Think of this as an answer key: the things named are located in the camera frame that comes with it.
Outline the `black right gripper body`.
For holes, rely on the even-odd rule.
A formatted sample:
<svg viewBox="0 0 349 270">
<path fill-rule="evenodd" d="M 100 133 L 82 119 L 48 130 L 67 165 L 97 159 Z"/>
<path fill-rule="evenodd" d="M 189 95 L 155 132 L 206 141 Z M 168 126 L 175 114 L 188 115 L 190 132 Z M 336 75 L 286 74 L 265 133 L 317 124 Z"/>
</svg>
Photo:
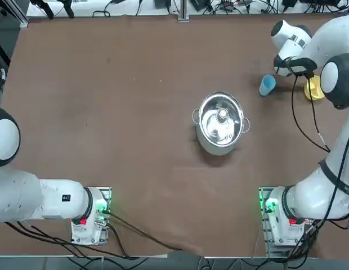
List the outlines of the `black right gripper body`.
<svg viewBox="0 0 349 270">
<path fill-rule="evenodd" d="M 312 73 L 317 64 L 309 58 L 292 58 L 287 62 L 287 68 L 295 75 Z"/>
</svg>

